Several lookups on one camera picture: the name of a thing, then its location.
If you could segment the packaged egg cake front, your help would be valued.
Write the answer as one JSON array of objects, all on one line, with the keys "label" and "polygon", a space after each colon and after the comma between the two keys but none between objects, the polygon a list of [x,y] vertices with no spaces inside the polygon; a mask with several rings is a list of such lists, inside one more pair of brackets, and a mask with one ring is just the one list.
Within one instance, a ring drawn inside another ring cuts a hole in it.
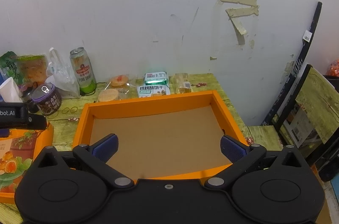
[{"label": "packaged egg cake front", "polygon": [[119,98],[119,92],[116,89],[102,90],[98,95],[98,102],[109,102]]}]

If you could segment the packaged egg cake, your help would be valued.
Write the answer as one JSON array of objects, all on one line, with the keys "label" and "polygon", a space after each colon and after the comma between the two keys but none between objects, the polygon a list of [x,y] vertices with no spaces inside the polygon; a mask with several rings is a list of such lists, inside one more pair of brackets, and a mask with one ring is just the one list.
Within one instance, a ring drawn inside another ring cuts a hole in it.
[{"label": "packaged egg cake", "polygon": [[109,86],[112,88],[124,88],[127,87],[129,78],[126,75],[118,75],[110,79]]},{"label": "packaged egg cake", "polygon": [[119,98],[119,92],[116,89],[102,90],[98,95],[98,102],[109,102]]}]

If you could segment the walnut biscuit pack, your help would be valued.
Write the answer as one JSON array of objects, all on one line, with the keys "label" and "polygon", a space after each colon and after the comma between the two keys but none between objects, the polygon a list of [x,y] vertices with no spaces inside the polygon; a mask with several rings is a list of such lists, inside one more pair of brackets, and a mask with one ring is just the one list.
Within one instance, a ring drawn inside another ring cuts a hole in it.
[{"label": "walnut biscuit pack", "polygon": [[143,85],[137,87],[138,97],[155,97],[162,95],[170,95],[170,89],[166,85]]}]

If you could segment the orange mooncake gift box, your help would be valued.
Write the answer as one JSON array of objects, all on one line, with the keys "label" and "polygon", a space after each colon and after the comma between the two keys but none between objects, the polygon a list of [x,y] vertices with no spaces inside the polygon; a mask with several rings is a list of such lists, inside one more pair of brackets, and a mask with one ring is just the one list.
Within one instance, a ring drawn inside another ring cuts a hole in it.
[{"label": "orange mooncake gift box", "polygon": [[53,126],[45,130],[11,129],[1,138],[1,202],[14,203],[14,193],[33,160],[52,144]]}]

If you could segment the purple lidded porridge can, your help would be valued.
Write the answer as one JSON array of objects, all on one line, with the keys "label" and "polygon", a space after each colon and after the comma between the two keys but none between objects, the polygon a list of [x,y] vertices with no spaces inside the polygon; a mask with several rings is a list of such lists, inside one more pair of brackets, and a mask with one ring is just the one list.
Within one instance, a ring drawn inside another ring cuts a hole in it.
[{"label": "purple lidded porridge can", "polygon": [[61,95],[52,83],[39,85],[32,94],[33,102],[45,115],[56,113],[61,107]]}]

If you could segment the orange dried snack bag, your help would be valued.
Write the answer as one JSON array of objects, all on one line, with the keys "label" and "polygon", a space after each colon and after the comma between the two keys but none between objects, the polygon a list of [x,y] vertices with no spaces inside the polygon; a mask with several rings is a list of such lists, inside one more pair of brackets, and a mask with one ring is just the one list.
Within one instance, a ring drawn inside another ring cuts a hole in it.
[{"label": "orange dried snack bag", "polygon": [[43,84],[47,79],[47,58],[45,55],[24,55],[17,58],[17,64],[25,84]]}]

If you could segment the black leaning strip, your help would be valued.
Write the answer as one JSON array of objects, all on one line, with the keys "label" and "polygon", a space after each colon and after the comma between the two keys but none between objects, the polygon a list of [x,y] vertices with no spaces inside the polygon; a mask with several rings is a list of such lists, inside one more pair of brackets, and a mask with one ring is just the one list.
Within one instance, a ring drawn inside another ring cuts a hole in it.
[{"label": "black leaning strip", "polygon": [[287,97],[287,94],[290,92],[297,76],[298,73],[304,63],[304,60],[306,59],[308,50],[311,46],[317,25],[318,25],[318,21],[320,19],[320,15],[321,15],[321,10],[322,10],[322,5],[323,3],[318,1],[314,15],[313,15],[313,19],[310,25],[310,28],[305,30],[304,35],[302,37],[302,49],[299,53],[298,58],[296,59],[295,63],[292,65],[292,69],[287,77],[286,82],[284,83],[278,97],[276,98],[274,104],[272,105],[271,109],[269,110],[268,114],[266,115],[266,117],[264,118],[264,120],[262,121],[262,125],[266,126],[269,125],[272,120],[274,115],[278,112],[278,110],[280,109],[281,105],[283,104],[284,100]]}]

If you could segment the green snack bag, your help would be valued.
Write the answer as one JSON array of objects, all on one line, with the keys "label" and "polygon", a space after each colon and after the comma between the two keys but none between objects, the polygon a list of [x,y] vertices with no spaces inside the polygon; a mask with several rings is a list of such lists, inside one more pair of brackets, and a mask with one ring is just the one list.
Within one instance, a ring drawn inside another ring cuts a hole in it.
[{"label": "green snack bag", "polygon": [[17,86],[22,85],[22,74],[17,65],[17,55],[13,51],[8,51],[1,56],[1,72],[4,78],[12,77]]}]

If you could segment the white plastic bag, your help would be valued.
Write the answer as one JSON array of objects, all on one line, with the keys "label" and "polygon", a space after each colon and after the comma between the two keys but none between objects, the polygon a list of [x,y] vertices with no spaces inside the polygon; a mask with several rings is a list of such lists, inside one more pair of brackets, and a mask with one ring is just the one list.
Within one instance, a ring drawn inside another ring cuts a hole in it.
[{"label": "white plastic bag", "polygon": [[64,62],[53,47],[49,49],[48,58],[45,82],[52,83],[63,99],[79,98],[80,88],[71,66]]}]

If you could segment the orange cardboard tray box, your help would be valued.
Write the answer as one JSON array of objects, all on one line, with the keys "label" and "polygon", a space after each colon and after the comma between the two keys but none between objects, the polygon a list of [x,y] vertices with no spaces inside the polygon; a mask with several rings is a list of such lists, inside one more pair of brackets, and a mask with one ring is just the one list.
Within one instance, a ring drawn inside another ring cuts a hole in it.
[{"label": "orange cardboard tray box", "polygon": [[88,103],[73,144],[93,144],[110,133],[118,137],[118,150],[108,164],[132,180],[213,176],[231,164],[221,137],[245,142],[214,90]]}]

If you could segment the Tsingtao beer can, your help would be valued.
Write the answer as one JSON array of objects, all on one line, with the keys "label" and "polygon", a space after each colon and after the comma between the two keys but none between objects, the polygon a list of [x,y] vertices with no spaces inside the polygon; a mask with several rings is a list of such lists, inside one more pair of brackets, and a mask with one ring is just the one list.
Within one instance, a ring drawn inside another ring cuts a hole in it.
[{"label": "Tsingtao beer can", "polygon": [[69,58],[81,95],[92,95],[95,93],[97,83],[85,48],[78,47],[71,50]]}]

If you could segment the black framed wooden board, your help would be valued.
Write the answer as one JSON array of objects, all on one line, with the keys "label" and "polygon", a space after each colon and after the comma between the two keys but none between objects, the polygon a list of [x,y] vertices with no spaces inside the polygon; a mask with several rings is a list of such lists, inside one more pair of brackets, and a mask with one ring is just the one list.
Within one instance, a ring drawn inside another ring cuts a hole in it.
[{"label": "black framed wooden board", "polygon": [[277,132],[296,146],[322,181],[338,175],[338,91],[312,65],[306,68],[274,123]]}]

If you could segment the clear wrapped cracker pack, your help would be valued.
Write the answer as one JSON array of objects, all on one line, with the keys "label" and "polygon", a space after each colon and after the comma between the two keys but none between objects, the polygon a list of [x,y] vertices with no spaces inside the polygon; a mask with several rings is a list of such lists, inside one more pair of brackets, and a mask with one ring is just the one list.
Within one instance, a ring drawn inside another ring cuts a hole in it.
[{"label": "clear wrapped cracker pack", "polygon": [[175,86],[179,94],[192,92],[188,73],[176,73],[175,74]]}]

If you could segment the green white snack pack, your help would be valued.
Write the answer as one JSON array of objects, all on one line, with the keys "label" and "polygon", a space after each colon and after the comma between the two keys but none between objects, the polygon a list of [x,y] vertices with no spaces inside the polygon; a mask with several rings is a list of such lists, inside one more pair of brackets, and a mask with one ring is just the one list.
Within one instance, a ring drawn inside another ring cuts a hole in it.
[{"label": "green white snack pack", "polygon": [[165,71],[145,73],[144,85],[168,85],[168,74]]}]

